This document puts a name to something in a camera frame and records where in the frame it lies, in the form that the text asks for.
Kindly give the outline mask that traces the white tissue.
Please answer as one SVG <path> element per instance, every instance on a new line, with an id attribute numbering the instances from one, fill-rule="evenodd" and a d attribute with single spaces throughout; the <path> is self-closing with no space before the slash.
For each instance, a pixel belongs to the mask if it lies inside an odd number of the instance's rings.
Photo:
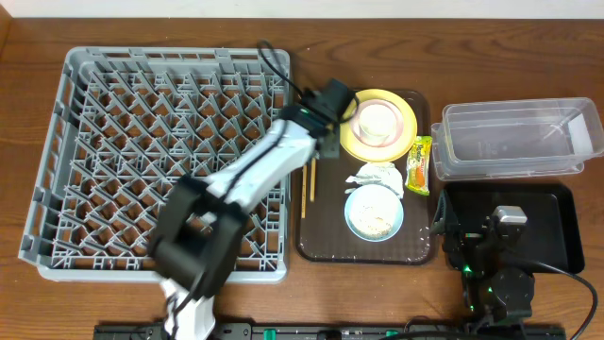
<path id="1" fill-rule="evenodd" d="M 399 199 L 404 196 L 404 180 L 400 171 L 392 162 L 368 162 L 353 176 L 349 176 L 346 183 L 363 185 L 376 184 L 388 188 Z"/>

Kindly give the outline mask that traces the green yellow snack wrapper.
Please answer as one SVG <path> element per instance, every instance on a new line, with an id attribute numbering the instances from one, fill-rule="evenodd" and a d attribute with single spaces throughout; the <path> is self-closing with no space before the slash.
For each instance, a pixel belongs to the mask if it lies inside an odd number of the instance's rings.
<path id="1" fill-rule="evenodd" d="M 417 136 L 407 156 L 405 186 L 421 196 L 429 195 L 429 157 L 432 145 L 430 136 Z"/>

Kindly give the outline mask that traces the light blue bowl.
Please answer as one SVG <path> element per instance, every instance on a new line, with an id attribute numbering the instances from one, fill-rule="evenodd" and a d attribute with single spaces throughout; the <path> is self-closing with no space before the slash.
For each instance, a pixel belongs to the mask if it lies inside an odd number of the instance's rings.
<path id="1" fill-rule="evenodd" d="M 404 221 L 402 201 L 389 188 L 368 184 L 354 190 L 344 204 L 344 220 L 349 229 L 368 242 L 384 242 L 394 237 Z"/>

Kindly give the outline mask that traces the leftover rice pile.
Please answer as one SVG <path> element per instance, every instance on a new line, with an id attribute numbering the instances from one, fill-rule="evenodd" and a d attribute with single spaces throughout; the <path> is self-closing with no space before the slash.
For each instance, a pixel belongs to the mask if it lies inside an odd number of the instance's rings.
<path id="1" fill-rule="evenodd" d="M 376 239 L 391 231 L 396 216 L 396 197 L 365 193 L 355 196 L 349 219 L 354 228 L 364 237 Z"/>

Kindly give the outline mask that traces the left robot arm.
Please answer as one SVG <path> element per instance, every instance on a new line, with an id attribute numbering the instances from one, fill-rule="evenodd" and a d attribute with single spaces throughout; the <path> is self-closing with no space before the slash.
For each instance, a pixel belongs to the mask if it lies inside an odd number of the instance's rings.
<path id="1" fill-rule="evenodd" d="M 360 100 L 332 79 L 284 107 L 265 136 L 226 168 L 202 179 L 181 177 L 159 212 L 148 255 L 166 296 L 171 339 L 206 339 L 213 301 L 241 252 L 249 214 L 277 183 L 303 167 L 325 138 L 351 119 Z"/>

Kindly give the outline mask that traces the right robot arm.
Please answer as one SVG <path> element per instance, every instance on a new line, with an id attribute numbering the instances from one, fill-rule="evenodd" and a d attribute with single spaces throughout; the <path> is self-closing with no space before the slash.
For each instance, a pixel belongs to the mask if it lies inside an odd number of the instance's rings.
<path id="1" fill-rule="evenodd" d="M 534 277 L 503 260 L 527 222 L 520 207 L 498 206 L 480 226 L 466 227 L 447 191 L 441 191 L 430 232 L 444 237 L 447 263 L 461 272 L 462 296 L 473 313 L 463 326 L 466 332 L 475 335 L 482 328 L 509 326 L 532 316 Z"/>

